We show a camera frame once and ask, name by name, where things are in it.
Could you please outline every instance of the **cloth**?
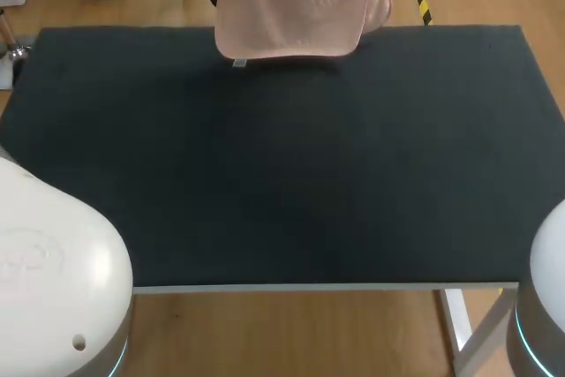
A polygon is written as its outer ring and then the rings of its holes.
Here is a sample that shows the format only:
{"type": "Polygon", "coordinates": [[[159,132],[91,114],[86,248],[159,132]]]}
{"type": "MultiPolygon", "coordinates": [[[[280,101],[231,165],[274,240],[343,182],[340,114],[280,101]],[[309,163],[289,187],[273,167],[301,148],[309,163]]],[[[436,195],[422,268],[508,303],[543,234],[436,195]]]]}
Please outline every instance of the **cloth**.
{"type": "Polygon", "coordinates": [[[215,39],[230,58],[337,57],[382,26],[391,0],[218,0],[215,39]]]}

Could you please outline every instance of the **stool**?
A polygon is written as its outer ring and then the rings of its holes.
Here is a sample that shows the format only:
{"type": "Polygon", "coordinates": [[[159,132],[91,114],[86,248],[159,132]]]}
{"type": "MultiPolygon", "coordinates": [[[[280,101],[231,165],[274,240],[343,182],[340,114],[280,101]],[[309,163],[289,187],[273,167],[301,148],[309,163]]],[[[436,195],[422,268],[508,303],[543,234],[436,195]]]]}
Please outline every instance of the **stool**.
{"type": "Polygon", "coordinates": [[[19,76],[30,47],[18,43],[8,23],[5,11],[1,8],[0,34],[7,47],[6,54],[0,59],[0,89],[10,89],[19,76]]]}
{"type": "Polygon", "coordinates": [[[2,158],[0,186],[0,375],[117,377],[133,290],[122,238],[2,158]]]}

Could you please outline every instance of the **table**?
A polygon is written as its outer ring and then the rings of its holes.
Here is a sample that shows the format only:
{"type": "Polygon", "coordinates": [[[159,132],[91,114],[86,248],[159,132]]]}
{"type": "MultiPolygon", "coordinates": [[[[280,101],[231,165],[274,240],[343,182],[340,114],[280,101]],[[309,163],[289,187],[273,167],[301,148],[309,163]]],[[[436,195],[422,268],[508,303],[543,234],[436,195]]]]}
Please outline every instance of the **table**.
{"type": "Polygon", "coordinates": [[[517,27],[244,69],[208,28],[45,30],[0,144],[114,223],[136,293],[442,290],[462,376],[565,199],[565,126],[517,27]],[[471,335],[461,289],[493,286],[471,335]]]}

